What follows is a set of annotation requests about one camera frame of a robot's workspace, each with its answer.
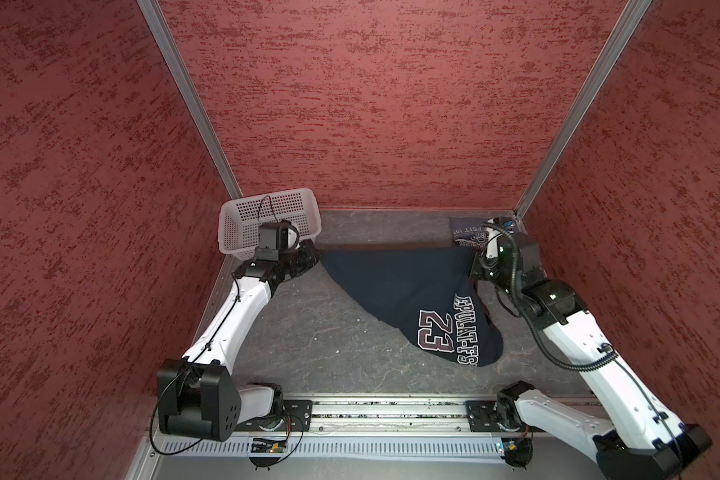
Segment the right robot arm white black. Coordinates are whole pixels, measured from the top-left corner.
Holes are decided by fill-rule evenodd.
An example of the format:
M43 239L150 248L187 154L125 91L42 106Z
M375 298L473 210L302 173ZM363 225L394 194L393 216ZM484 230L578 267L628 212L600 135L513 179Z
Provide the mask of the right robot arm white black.
M497 395L494 416L507 432L540 429L593 460L608 479L674 479L712 445L655 396L606 338L581 296L547 277L538 244L493 222L471 276L504 292L542 355L579 374L605 410L585 414L518 381Z

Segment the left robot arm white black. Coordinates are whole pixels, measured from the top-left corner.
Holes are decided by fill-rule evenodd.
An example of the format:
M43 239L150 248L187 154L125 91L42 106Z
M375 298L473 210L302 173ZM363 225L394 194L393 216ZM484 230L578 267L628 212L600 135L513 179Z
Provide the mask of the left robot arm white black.
M276 258L259 255L232 274L232 287L199 339L178 360L166 360L157 372L153 420L165 435L225 441L238 425L262 421L282 425L282 388L273 383L235 385L234 364L244 340L280 284L317 265L311 240Z

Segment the dark navy tank top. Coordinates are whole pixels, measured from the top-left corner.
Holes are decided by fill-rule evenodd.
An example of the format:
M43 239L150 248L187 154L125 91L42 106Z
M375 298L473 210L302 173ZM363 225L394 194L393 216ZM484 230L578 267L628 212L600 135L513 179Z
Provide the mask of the dark navy tank top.
M500 360L504 342L469 276L473 257L464 247L329 250L321 263L357 304L412 345L484 367Z

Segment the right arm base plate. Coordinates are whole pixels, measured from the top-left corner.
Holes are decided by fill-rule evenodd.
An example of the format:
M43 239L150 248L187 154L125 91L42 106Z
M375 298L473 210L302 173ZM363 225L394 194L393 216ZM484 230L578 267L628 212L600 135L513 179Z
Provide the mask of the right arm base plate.
M473 433L517 432L522 426L506 401L470 400L465 408Z

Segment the white plastic laundry basket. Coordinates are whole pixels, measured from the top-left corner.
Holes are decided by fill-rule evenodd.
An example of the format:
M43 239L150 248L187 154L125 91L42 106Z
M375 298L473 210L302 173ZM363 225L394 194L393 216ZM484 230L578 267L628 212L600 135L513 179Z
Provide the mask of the white plastic laundry basket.
M300 188L224 203L219 215L219 250L240 261L252 259L259 242L259 225L280 220L290 221L302 239L314 240L322 231L314 192Z

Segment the left corner aluminium post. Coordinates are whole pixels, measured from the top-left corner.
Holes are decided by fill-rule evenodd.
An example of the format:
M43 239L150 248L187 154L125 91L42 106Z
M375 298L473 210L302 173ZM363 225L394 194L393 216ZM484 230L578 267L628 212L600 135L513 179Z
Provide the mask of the left corner aluminium post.
M159 2L138 0L137 4L227 193L232 199L240 198L242 192L238 181L181 57Z

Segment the aluminium front rail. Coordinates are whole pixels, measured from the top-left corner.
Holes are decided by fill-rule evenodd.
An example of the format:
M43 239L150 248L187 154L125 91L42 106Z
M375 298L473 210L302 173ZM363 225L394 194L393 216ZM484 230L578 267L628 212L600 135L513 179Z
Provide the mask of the aluminium front rail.
M495 401L493 396L443 394L291 394L286 399L312 400L309 436L505 436L517 432L470 431L465 403ZM529 427L540 436L549 433L540 423Z

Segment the right corner aluminium post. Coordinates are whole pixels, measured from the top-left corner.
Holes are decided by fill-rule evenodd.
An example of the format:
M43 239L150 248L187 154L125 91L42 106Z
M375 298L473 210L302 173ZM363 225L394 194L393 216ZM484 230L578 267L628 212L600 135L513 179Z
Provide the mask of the right corner aluminium post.
M586 116L651 4L651 0L629 0L626 2L536 173L514 208L514 217L519 224L524 222L546 180L562 157L568 143Z

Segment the corner aluminium post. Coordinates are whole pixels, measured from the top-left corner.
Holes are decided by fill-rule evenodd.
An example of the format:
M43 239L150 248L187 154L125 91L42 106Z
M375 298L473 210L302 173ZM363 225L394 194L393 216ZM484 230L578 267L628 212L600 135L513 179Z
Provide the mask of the corner aluminium post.
M524 222L546 180L562 157L568 143L586 116L651 4L651 0L629 0L626 2L536 173L514 208L514 217L519 224Z
M240 198L242 192L238 181L181 57L159 2L138 0L137 4L227 193L232 199Z

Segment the grey blue tank top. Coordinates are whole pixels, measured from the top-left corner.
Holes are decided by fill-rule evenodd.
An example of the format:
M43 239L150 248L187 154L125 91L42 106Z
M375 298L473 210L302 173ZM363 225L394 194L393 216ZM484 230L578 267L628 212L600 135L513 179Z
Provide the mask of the grey blue tank top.
M452 242L456 246L485 248L490 240L490 233L482 228L486 222L482 218L450 217L449 228Z

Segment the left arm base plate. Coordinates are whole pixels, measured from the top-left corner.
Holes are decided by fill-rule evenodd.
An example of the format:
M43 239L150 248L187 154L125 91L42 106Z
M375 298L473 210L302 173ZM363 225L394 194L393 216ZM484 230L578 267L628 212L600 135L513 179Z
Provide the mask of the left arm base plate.
M276 432L307 432L310 430L313 406L312 400L285 399L275 406L275 419L268 428Z

